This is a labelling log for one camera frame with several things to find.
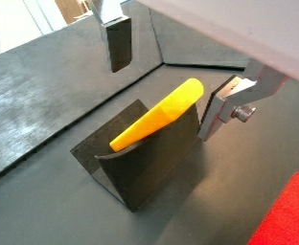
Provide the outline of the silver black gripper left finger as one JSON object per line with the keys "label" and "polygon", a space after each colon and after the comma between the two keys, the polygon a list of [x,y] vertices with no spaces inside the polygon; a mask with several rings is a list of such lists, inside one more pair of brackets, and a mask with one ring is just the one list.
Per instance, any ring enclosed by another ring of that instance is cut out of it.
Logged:
{"label": "silver black gripper left finger", "polygon": [[123,13],[121,0],[87,0],[99,21],[110,69],[121,71],[133,61],[133,19]]}

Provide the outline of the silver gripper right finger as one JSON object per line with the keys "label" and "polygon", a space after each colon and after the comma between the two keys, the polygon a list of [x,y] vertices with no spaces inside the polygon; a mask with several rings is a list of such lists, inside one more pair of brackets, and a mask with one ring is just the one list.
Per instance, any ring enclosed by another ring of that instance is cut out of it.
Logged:
{"label": "silver gripper right finger", "polygon": [[198,137],[208,141],[232,119],[245,123],[256,112],[252,102],[272,97],[286,80],[286,74],[256,59],[250,59],[244,75],[232,76],[212,93]]}

